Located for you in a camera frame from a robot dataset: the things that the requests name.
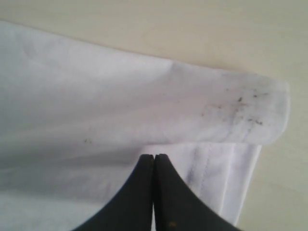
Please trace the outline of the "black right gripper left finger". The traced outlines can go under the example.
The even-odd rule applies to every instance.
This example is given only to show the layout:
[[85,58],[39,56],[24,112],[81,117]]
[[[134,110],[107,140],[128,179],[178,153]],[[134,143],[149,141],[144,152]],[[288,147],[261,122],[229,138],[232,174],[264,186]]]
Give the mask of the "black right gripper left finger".
[[76,231],[150,231],[154,157],[142,154],[116,195]]

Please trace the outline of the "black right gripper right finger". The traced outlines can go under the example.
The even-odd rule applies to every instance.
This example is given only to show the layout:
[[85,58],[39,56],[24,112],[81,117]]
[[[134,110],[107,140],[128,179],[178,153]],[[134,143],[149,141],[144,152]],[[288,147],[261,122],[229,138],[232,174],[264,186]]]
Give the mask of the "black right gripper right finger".
[[154,217],[157,231],[237,230],[190,190],[166,154],[155,156]]

